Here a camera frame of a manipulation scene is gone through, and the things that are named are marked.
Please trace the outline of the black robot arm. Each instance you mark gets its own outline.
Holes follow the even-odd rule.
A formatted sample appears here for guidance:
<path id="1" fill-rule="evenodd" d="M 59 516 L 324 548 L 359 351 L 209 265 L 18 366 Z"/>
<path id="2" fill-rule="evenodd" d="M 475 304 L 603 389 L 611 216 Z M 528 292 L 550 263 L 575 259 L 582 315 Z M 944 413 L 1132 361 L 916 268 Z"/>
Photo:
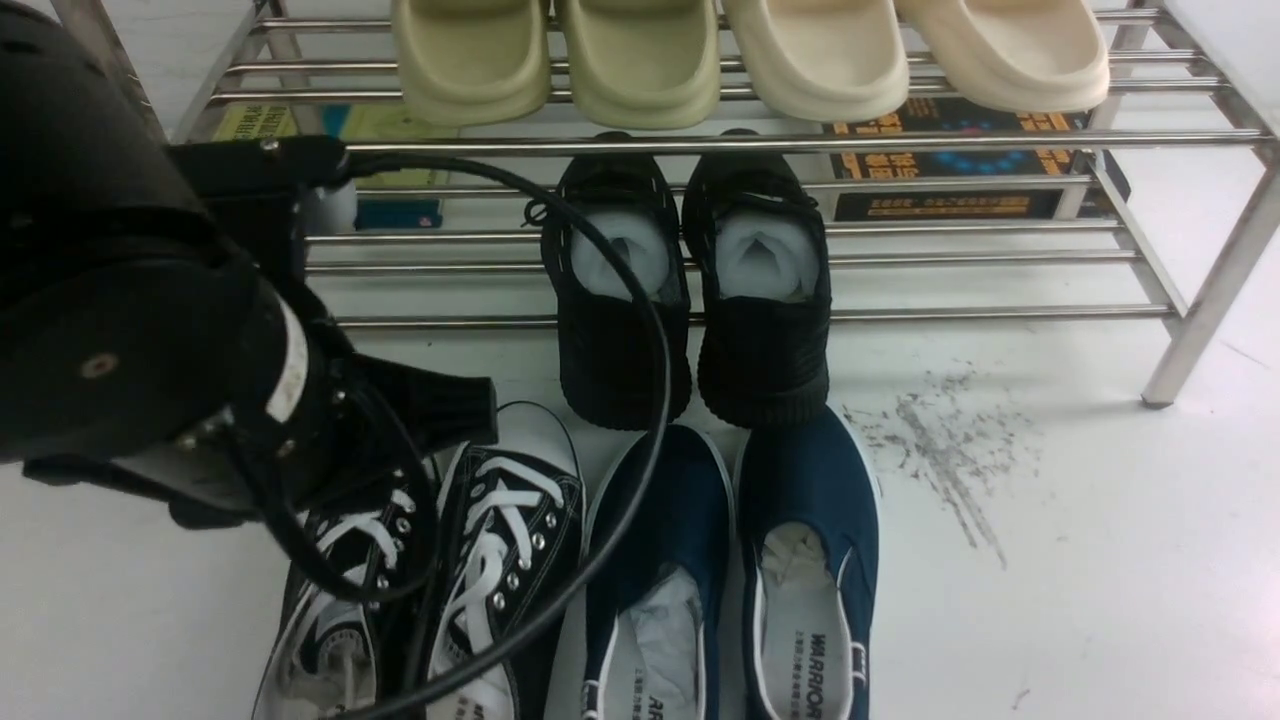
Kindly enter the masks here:
<path id="1" fill-rule="evenodd" d="M 170 146 L 70 33 L 3 4 L 3 461 L 262 516 L 497 434 L 494 386 L 360 354 L 305 283 L 305 214 L 351 177 L 328 135 Z"/>

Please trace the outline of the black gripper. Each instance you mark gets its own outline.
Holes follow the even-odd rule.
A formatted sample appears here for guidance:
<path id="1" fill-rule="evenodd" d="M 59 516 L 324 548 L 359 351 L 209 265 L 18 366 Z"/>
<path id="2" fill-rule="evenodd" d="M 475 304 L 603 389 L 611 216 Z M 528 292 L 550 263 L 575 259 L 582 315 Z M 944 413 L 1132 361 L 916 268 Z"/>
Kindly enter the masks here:
<path id="1" fill-rule="evenodd" d="M 29 340 L 26 475 L 166 503 L 189 529 L 302 511 L 497 437 L 497 392 L 311 340 Z"/>

